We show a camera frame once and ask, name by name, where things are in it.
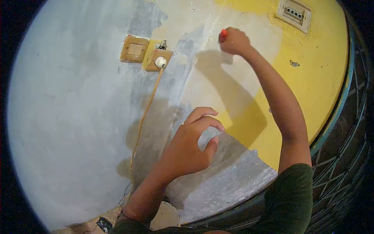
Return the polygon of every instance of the person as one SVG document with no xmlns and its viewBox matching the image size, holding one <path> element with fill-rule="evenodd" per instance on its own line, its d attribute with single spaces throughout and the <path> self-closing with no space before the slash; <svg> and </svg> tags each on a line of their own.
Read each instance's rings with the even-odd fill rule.
<svg viewBox="0 0 374 234">
<path fill-rule="evenodd" d="M 221 49 L 242 56 L 254 69 L 282 135 L 278 177 L 265 194 L 265 212 L 252 227 L 236 233 L 304 233 L 312 213 L 312 162 L 307 128 L 300 105 L 278 72 L 255 50 L 244 32 L 229 27 Z M 149 175 L 127 201 L 112 229 L 117 233 L 229 233 L 198 228 L 169 227 L 150 231 L 166 186 L 174 179 L 206 169 L 217 150 L 218 137 L 204 151 L 197 140 L 209 126 L 224 131 L 210 107 L 197 107 L 181 125 Z"/>
</svg>

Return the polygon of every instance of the plaster patch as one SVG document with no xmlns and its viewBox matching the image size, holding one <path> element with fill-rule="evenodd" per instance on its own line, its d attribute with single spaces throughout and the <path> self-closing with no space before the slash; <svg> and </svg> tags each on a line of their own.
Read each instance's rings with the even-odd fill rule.
<svg viewBox="0 0 374 234">
<path fill-rule="evenodd" d="M 233 9 L 223 10 L 216 21 L 222 23 L 213 28 L 206 47 L 196 54 L 181 102 L 189 101 L 193 108 L 211 106 L 222 114 L 217 118 L 229 128 L 232 119 L 241 116 L 244 108 L 251 104 L 260 83 L 247 61 L 240 56 L 228 58 L 230 55 L 220 51 L 216 36 L 221 28 L 240 28 L 248 35 L 252 46 L 272 63 L 281 45 L 282 30 L 266 16 L 241 14 Z"/>
<path fill-rule="evenodd" d="M 187 55 L 176 52 L 173 56 L 180 64 L 186 65 L 188 63 Z"/>
<path fill-rule="evenodd" d="M 152 32 L 152 38 L 167 40 L 168 49 L 174 50 L 179 39 L 186 33 L 191 33 L 199 26 L 210 28 L 215 19 L 222 12 L 222 8 L 215 4 L 213 0 L 207 1 L 164 1 L 154 0 L 157 6 L 168 16 L 162 25 Z M 199 9 L 201 12 L 209 12 L 210 15 L 192 11 Z M 208 38 L 209 31 L 204 32 L 204 37 Z"/>
<path fill-rule="evenodd" d="M 191 105 L 180 105 L 168 143 L 178 127 L 192 112 Z M 267 186 L 277 172 L 258 157 L 257 150 L 248 150 L 226 132 L 209 127 L 198 141 L 200 150 L 219 136 L 212 165 L 195 174 L 179 177 L 170 183 L 166 196 L 178 209 L 181 223 L 196 221 L 216 214 L 250 198 Z"/>
</svg>

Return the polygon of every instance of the cable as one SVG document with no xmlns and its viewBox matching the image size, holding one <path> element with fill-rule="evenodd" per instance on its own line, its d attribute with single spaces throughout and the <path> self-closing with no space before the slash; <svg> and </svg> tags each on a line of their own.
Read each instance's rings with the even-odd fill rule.
<svg viewBox="0 0 374 234">
<path fill-rule="evenodd" d="M 166 40 L 163 40 L 160 44 L 160 46 L 158 47 L 158 49 L 166 49 L 167 48 L 167 44 L 166 44 Z"/>
<path fill-rule="evenodd" d="M 132 151 L 131 160 L 130 160 L 131 183 L 132 183 L 132 185 L 131 185 L 131 190 L 130 190 L 130 192 L 129 192 L 126 196 L 124 196 L 124 197 L 121 199 L 121 201 L 118 203 L 118 205 L 121 205 L 121 204 L 123 203 L 123 201 L 126 200 L 126 198 L 128 198 L 128 197 L 130 196 L 130 194 L 132 193 L 132 191 L 133 191 L 133 189 L 134 189 L 134 187 L 135 187 L 135 182 L 134 182 L 134 173 L 133 173 L 133 171 L 132 171 L 132 163 L 133 163 L 133 161 L 134 161 L 135 151 L 136 151 L 137 146 L 138 146 L 138 143 L 139 143 L 139 141 L 140 141 L 140 135 L 141 135 L 141 130 L 142 130 L 142 128 L 143 128 L 143 122 L 144 122 L 145 116 L 147 115 L 148 110 L 149 110 L 149 108 L 151 107 L 151 104 L 152 104 L 152 101 L 153 101 L 154 95 L 156 94 L 157 87 L 158 87 L 158 85 L 159 85 L 159 83 L 160 83 L 161 75 L 162 75 L 162 73 L 163 73 L 163 71 L 164 71 L 164 68 L 165 68 L 165 65 L 162 65 L 161 70 L 160 70 L 160 73 L 159 73 L 159 76 L 157 77 L 156 83 L 154 84 L 153 92 L 152 92 L 152 95 L 151 95 L 151 100 L 149 101 L 148 106 L 147 106 L 147 108 L 145 109 L 145 112 L 144 112 L 144 114 L 143 114 L 143 116 L 142 116 L 142 118 L 141 118 L 141 120 L 140 120 L 138 140 L 137 140 L 137 142 L 136 142 L 136 144 L 135 144 L 134 150 Z"/>
<path fill-rule="evenodd" d="M 98 226 L 99 226 L 99 225 L 96 224 L 96 227 L 95 227 L 92 231 L 85 231 L 85 232 L 83 232 L 82 234 L 85 234 L 85 233 L 91 233 L 91 232 L 93 232 L 93 231 L 94 231 Z"/>
</svg>

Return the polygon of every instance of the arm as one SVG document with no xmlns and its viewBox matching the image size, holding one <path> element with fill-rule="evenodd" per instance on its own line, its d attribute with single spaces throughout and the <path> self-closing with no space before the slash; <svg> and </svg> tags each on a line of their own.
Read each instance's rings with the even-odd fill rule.
<svg viewBox="0 0 374 234">
<path fill-rule="evenodd" d="M 218 112 L 210 107 L 198 107 L 181 125 L 153 170 L 131 195 L 123 208 L 120 219 L 148 223 L 156 215 L 166 186 L 174 179 L 206 169 L 217 150 L 218 137 L 212 138 L 204 151 L 200 151 L 197 140 L 209 126 L 224 131 L 221 122 L 207 115 Z"/>
<path fill-rule="evenodd" d="M 251 46 L 244 32 L 231 27 L 226 30 L 227 38 L 221 43 L 221 49 L 242 56 L 252 66 L 281 132 L 279 174 L 297 163 L 312 166 L 304 116 L 291 89 L 272 65 Z"/>
</svg>

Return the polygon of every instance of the finger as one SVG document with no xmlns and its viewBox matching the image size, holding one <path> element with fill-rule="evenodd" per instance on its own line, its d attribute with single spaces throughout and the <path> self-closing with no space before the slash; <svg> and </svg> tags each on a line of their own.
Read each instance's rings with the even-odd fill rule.
<svg viewBox="0 0 374 234">
<path fill-rule="evenodd" d="M 229 34 L 233 33 L 234 31 L 240 31 L 240 29 L 233 28 L 233 27 L 228 27 L 228 28 L 226 29 L 227 36 L 229 36 Z"/>
<path fill-rule="evenodd" d="M 187 117 L 187 119 L 184 121 L 185 124 L 190 124 L 198 119 L 201 118 L 201 116 L 204 115 L 218 115 L 218 112 L 213 110 L 211 107 L 196 107 L 190 115 Z"/>
<path fill-rule="evenodd" d="M 225 42 L 220 42 L 220 48 L 221 50 L 225 51 Z"/>
<path fill-rule="evenodd" d="M 214 127 L 221 132 L 225 131 L 222 123 L 211 116 L 202 116 L 198 121 L 192 124 L 193 128 L 196 129 L 200 135 L 203 133 L 209 126 Z"/>
<path fill-rule="evenodd" d="M 209 159 L 209 165 L 212 163 L 213 161 L 213 156 L 215 154 L 215 152 L 217 151 L 217 148 L 218 148 L 218 137 L 213 137 L 209 142 L 208 144 L 206 145 L 206 148 L 205 150 L 203 151 L 203 153 L 208 156 L 208 159 Z"/>
</svg>

